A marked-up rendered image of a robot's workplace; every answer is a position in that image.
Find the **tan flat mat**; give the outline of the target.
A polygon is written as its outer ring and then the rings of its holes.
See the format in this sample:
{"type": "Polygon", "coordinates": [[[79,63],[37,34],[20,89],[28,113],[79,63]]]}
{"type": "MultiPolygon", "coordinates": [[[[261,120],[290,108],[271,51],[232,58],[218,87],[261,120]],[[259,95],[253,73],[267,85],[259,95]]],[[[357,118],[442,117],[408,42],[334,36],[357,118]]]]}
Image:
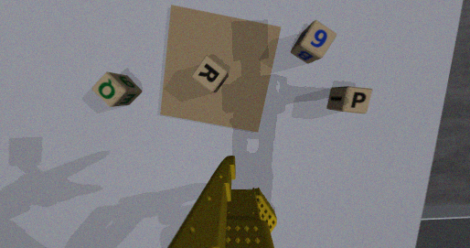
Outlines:
{"type": "Polygon", "coordinates": [[[280,31],[171,5],[160,114],[258,132],[280,31]],[[206,55],[229,74],[217,92],[192,78],[206,55]]]}

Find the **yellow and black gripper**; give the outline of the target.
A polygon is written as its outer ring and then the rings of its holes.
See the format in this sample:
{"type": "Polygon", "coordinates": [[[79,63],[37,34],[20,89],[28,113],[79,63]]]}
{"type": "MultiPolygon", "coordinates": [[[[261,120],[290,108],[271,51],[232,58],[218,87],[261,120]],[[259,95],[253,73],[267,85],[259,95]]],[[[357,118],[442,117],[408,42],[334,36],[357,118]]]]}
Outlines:
{"type": "Polygon", "coordinates": [[[219,164],[167,248],[225,248],[235,156],[219,164]]]}

